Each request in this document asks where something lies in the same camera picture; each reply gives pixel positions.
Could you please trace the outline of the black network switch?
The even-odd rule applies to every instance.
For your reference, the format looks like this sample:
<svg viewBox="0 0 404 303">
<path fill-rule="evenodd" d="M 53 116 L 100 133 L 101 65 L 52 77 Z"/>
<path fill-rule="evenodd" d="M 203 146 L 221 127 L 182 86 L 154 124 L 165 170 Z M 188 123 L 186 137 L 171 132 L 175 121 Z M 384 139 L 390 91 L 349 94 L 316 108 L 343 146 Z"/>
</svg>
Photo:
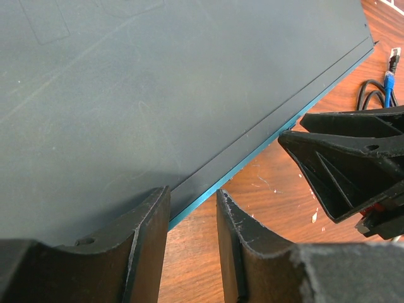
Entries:
<svg viewBox="0 0 404 303">
<path fill-rule="evenodd" d="M 373 47 L 359 1 L 2 1 L 1 237 L 180 222 Z"/>
</svg>

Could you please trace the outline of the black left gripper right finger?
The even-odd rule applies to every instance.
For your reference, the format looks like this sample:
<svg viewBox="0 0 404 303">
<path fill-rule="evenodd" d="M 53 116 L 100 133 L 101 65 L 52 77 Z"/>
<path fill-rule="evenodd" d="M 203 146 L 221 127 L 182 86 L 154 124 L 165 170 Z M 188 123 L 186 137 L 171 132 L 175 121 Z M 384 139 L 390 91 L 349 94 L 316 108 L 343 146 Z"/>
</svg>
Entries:
<svg viewBox="0 0 404 303">
<path fill-rule="evenodd" d="M 217 191 L 226 302 L 402 302 L 401 242 L 294 243 Z"/>
</svg>

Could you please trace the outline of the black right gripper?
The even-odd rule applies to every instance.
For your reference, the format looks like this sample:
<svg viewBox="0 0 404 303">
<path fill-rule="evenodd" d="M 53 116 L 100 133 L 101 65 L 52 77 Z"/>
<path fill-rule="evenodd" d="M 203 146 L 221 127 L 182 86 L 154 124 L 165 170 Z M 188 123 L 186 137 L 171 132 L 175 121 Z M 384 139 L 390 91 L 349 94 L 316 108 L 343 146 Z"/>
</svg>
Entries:
<svg viewBox="0 0 404 303">
<path fill-rule="evenodd" d="M 327 216 L 384 240 L 403 235 L 403 136 L 385 138 L 284 131 L 278 142 L 300 168 Z"/>
</svg>

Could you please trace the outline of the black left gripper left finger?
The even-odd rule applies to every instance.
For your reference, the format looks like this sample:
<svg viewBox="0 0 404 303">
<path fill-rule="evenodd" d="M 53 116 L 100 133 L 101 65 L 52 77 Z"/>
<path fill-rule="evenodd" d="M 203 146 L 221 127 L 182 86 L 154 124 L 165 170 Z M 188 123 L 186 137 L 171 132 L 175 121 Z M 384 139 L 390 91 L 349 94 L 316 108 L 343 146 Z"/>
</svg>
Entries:
<svg viewBox="0 0 404 303">
<path fill-rule="evenodd" d="M 170 218 L 170 189 L 76 241 L 1 241 L 2 302 L 156 302 Z"/>
</svg>

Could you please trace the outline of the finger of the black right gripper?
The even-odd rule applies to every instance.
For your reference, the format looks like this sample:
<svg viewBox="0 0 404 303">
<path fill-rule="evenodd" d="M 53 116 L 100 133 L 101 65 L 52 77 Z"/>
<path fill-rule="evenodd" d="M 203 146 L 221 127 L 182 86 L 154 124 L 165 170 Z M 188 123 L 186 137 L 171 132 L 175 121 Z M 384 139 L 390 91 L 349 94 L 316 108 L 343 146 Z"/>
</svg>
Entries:
<svg viewBox="0 0 404 303">
<path fill-rule="evenodd" d="M 353 112 L 306 114 L 300 125 L 310 133 L 363 138 L 403 134 L 403 106 Z"/>
</svg>

